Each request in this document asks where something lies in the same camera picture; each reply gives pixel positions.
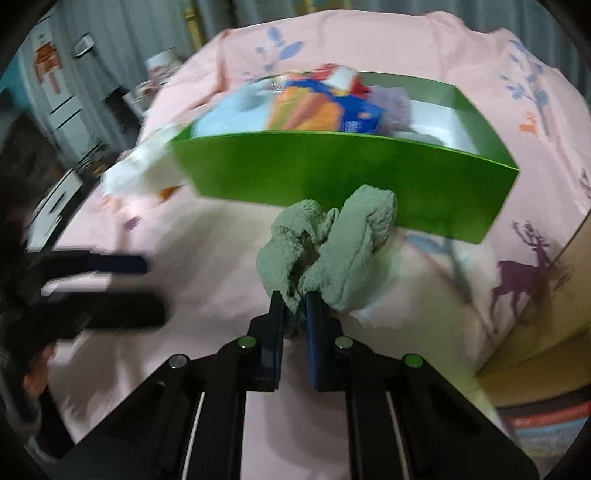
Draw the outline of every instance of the green towel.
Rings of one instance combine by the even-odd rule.
[[[371,275],[374,251],[388,238],[396,214],[389,190],[363,185],[339,214],[324,214],[313,200],[279,214],[256,268],[269,296],[279,290],[296,312],[306,293],[319,291],[334,310],[345,310]]]

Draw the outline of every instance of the purple deer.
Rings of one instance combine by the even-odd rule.
[[[524,233],[525,236],[527,236],[527,239],[519,231],[519,224],[517,222],[513,222],[513,229],[517,232],[519,238],[521,238],[523,242],[526,245],[529,245],[535,252],[538,264],[525,265],[511,260],[497,262],[497,267],[501,272],[501,284],[492,289],[490,316],[493,323],[495,323],[494,312],[496,301],[508,293],[513,294],[513,298],[511,299],[511,309],[513,310],[515,320],[517,320],[519,315],[517,305],[521,294],[525,293],[526,295],[531,296],[540,280],[540,275],[551,264],[551,261],[544,250],[544,248],[549,247],[550,244],[548,244],[546,239],[540,235],[539,231],[534,230],[531,223],[526,222],[524,225]]]

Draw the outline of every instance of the person's hand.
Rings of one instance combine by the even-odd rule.
[[[56,344],[47,345],[31,360],[31,371],[25,375],[22,386],[32,397],[39,397],[47,388],[49,369],[47,363],[56,355]]]

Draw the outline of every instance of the blue and orange package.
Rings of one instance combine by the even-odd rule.
[[[271,112],[269,130],[375,134],[384,110],[316,80],[288,80]]]

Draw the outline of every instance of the green box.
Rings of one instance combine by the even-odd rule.
[[[398,196],[397,225],[482,241],[519,174],[496,132],[452,85],[385,73],[363,76],[367,85],[406,88],[413,127],[439,133],[456,148],[340,132],[191,139],[188,127],[172,141],[175,154],[205,196],[281,206],[314,199],[330,209],[366,183]]]

